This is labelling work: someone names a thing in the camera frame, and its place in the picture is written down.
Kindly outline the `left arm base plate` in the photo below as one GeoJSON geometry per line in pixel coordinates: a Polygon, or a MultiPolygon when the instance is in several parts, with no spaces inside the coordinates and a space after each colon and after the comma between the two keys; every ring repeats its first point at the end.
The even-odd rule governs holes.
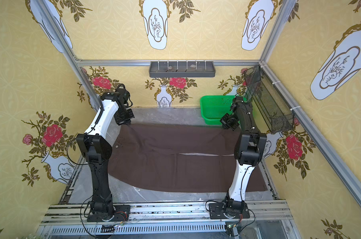
{"type": "Polygon", "coordinates": [[[125,222],[129,219],[130,205],[114,205],[113,211],[109,215],[108,213],[90,211],[87,215],[87,222],[125,222]]]}

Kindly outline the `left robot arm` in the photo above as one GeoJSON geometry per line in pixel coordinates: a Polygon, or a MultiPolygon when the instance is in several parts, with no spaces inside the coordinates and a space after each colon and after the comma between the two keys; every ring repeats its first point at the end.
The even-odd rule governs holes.
{"type": "Polygon", "coordinates": [[[129,217],[130,206],[113,205],[108,181],[108,162],[112,155],[112,145],[106,140],[110,123],[129,125],[134,118],[130,93],[124,84],[118,84],[111,92],[103,93],[99,99],[100,108],[85,133],[76,137],[82,157],[91,171],[92,196],[88,222],[124,222],[129,217]]]}

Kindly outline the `dark brown long pants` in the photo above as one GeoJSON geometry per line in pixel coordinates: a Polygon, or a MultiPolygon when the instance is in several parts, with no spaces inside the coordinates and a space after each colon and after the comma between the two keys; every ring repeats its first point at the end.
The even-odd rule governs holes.
{"type": "Polygon", "coordinates": [[[194,125],[123,125],[108,173],[147,190],[226,192],[234,179],[233,153],[239,133],[194,125]]]}

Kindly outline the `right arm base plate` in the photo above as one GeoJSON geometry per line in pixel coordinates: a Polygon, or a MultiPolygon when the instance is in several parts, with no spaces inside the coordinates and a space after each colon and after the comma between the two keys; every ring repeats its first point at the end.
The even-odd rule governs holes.
{"type": "Polygon", "coordinates": [[[250,212],[245,202],[210,202],[207,209],[210,213],[210,219],[249,219],[250,212]]]}

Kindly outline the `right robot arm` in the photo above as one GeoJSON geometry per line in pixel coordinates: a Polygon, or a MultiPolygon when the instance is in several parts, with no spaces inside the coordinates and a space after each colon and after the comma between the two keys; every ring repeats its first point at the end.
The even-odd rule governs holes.
{"type": "Polygon", "coordinates": [[[244,97],[235,96],[230,108],[220,120],[224,129],[240,128],[238,140],[234,147],[236,160],[232,184],[223,201],[223,212],[227,216],[250,218],[250,210],[245,202],[245,193],[255,167],[261,162],[267,142],[267,135],[256,126],[253,106],[244,97]]]}

